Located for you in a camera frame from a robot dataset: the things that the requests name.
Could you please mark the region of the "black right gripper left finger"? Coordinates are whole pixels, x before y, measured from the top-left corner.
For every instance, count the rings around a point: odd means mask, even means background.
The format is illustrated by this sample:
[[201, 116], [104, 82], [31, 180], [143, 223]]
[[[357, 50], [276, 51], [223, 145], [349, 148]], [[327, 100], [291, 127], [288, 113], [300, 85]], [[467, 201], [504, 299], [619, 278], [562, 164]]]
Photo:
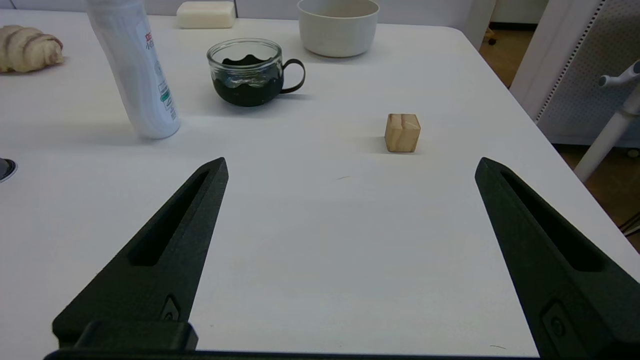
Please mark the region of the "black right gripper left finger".
[[194, 348], [189, 323], [229, 174], [206, 162], [52, 322], [61, 348]]

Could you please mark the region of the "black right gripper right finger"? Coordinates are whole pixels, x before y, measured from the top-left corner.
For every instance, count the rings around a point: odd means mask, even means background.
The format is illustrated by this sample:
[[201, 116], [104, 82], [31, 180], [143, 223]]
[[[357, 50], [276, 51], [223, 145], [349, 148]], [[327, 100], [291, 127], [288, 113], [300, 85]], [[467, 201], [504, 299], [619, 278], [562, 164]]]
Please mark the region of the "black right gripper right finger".
[[507, 166], [474, 178], [539, 357], [637, 360], [639, 282]]

